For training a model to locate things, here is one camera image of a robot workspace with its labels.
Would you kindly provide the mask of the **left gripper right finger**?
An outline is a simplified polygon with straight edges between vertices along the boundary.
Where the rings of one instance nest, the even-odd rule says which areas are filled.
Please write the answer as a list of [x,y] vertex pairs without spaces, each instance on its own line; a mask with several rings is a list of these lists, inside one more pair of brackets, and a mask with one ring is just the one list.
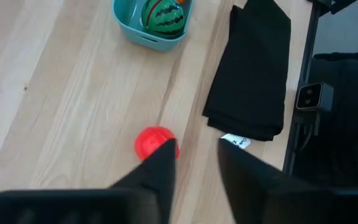
[[236,224],[358,224],[358,189],[309,184],[226,139],[218,161]]

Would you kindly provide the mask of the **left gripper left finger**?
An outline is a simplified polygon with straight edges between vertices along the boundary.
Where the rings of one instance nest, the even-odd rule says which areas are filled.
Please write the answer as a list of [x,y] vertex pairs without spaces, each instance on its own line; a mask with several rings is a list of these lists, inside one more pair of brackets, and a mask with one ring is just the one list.
[[0,224],[168,224],[176,140],[104,189],[0,192]]

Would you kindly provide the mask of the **red toy fruit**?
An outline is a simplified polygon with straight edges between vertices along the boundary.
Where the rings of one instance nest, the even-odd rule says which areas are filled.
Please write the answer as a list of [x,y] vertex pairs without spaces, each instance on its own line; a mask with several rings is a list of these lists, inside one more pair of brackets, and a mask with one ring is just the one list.
[[134,141],[134,150],[140,161],[146,160],[169,139],[176,139],[174,133],[163,126],[145,128]]

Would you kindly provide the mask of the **green striped watermelon toy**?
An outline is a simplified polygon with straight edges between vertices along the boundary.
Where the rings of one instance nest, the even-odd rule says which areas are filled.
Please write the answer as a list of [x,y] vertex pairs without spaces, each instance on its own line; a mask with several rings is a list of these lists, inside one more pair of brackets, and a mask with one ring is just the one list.
[[175,0],[146,0],[141,21],[148,33],[165,39],[176,39],[183,33],[185,15]]

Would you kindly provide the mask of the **teal plastic tupperware container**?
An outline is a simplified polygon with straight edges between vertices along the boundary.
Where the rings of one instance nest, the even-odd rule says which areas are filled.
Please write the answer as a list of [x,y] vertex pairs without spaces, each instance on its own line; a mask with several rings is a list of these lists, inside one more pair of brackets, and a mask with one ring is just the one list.
[[146,0],[112,0],[112,13],[129,41],[160,52],[169,52],[186,36],[194,1],[186,0],[184,4],[179,4],[185,15],[185,26],[182,35],[176,39],[161,38],[144,29],[141,12]]

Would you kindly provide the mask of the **black bulky object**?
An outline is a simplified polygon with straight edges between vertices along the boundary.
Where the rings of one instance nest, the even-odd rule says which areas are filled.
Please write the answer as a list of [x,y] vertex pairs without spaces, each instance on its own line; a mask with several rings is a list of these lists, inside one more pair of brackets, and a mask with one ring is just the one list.
[[319,133],[298,151],[292,174],[328,187],[358,187],[358,52],[316,54],[309,81],[334,89]]

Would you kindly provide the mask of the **black folded cloth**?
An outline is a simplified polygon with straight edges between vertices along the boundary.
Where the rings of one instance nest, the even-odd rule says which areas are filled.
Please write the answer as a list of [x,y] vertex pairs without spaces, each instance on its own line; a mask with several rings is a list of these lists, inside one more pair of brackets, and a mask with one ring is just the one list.
[[291,20],[275,0],[233,6],[203,116],[225,133],[272,141],[284,124]]

